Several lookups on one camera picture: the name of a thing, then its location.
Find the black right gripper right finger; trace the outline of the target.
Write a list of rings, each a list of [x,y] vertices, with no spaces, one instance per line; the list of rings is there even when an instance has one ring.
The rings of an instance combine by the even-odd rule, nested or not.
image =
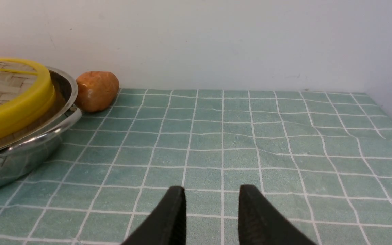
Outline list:
[[[239,244],[314,245],[286,219],[254,185],[239,191]]]

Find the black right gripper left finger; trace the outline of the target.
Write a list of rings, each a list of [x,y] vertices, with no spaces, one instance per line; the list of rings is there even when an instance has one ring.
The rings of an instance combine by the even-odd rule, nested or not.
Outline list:
[[[181,186],[169,187],[152,213],[123,245],[185,245],[186,197]]]

